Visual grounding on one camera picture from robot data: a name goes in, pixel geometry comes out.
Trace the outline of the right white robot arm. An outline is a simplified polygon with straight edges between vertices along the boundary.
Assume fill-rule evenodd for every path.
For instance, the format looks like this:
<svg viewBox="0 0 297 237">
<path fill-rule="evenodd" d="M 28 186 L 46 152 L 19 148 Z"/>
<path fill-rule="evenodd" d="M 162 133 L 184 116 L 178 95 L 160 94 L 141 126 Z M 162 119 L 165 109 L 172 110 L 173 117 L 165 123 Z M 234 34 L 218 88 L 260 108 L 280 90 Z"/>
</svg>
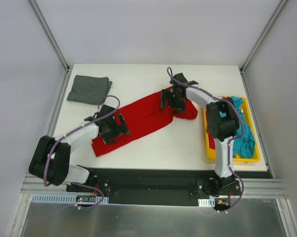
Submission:
<svg viewBox="0 0 297 237">
<path fill-rule="evenodd" d="M 213 181 L 213 191 L 223 195 L 230 189 L 226 179 L 233 175 L 232 155 L 233 142 L 240 126 L 240 116 L 232 99 L 214 96 L 197 86 L 196 81 L 188 81 L 182 73 L 173 75 L 171 68 L 167 68 L 170 77 L 170 90 L 161 91 L 160 109 L 166 107 L 174 109 L 176 113 L 186 110 L 186 102 L 198 104 L 207 113 L 207 130 L 215 142 L 214 172 L 219 179 Z"/>
</svg>

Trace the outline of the red t-shirt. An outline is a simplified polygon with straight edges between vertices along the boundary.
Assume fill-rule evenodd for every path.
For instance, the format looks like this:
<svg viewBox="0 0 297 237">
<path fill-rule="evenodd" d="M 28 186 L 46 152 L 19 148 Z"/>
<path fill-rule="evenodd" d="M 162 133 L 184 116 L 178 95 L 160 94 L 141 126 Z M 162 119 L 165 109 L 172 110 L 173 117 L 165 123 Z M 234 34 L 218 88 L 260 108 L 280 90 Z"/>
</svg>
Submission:
<svg viewBox="0 0 297 237">
<path fill-rule="evenodd" d="M 92 141 L 92 149 L 97 157 L 110 153 L 132 141 L 140 139 L 172 123 L 174 118 L 194 120 L 198 110 L 191 101 L 185 101 L 186 109 L 176 113 L 175 109 L 166 107 L 160 110 L 161 91 L 145 96 L 118 110 L 122 114 L 129 134 L 115 139 L 113 143 L 105 144 L 103 139 L 97 137 Z"/>
</svg>

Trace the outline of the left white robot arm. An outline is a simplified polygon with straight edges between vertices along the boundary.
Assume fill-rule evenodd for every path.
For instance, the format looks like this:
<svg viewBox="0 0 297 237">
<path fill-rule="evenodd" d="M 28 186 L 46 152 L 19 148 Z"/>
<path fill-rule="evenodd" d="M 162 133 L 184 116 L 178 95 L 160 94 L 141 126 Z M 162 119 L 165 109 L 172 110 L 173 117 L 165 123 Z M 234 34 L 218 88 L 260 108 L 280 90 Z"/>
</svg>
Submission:
<svg viewBox="0 0 297 237">
<path fill-rule="evenodd" d="M 41 137 L 30 162 L 29 173 L 43 179 L 48 186 L 77 183 L 83 192 L 90 192 L 95 181 L 87 168 L 70 165 L 71 153 L 95 138 L 105 145 L 112 145 L 124 134 L 129 134 L 129 129 L 123 114 L 103 105 L 99 112 L 85 118 L 74 130 L 58 137 Z"/>
</svg>

